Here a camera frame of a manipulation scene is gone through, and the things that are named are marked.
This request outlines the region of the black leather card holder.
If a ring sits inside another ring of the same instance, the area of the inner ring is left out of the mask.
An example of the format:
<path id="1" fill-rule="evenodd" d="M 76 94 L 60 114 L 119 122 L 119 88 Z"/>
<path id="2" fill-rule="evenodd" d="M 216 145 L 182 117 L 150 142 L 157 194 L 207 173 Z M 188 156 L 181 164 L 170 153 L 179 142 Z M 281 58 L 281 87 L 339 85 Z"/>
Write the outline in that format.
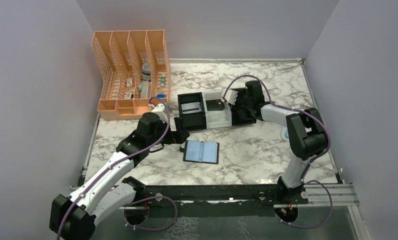
<path id="1" fill-rule="evenodd" d="M 183 153 L 183 161 L 203 164 L 219 164 L 220 144 L 211 141 L 186 140 L 180 145 L 179 151 Z"/>

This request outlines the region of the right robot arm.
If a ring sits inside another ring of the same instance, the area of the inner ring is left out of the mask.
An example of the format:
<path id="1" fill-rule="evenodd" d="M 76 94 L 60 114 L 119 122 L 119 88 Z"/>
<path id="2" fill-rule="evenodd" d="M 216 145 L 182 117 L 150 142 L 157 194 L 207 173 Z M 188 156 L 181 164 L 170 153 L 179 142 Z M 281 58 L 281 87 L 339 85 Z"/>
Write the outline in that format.
<path id="1" fill-rule="evenodd" d="M 244 104 L 253 118 L 287 129 L 292 155 L 275 190 L 276 199 L 287 204 L 302 191 L 311 163 L 329 149 L 330 139 L 320 112 L 314 107 L 296 109 L 266 101 L 258 80 L 245 83 Z"/>

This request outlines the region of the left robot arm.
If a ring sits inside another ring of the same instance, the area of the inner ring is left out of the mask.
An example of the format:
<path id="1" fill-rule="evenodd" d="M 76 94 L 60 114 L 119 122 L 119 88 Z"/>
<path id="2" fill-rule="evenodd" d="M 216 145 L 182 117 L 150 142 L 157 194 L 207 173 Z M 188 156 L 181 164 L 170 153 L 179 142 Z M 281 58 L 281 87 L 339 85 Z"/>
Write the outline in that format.
<path id="1" fill-rule="evenodd" d="M 139 205 L 152 200 L 145 194 L 146 186 L 134 177 L 125 178 L 150 149 L 156 145 L 182 144 L 190 136 L 179 117 L 173 119 L 172 131 L 169 117 L 147 112 L 138 121 L 137 128 L 116 147 L 107 163 L 81 187 L 68 196 L 59 194 L 51 206 L 49 228 L 57 239 L 88 240 L 96 226 L 119 207 Z"/>

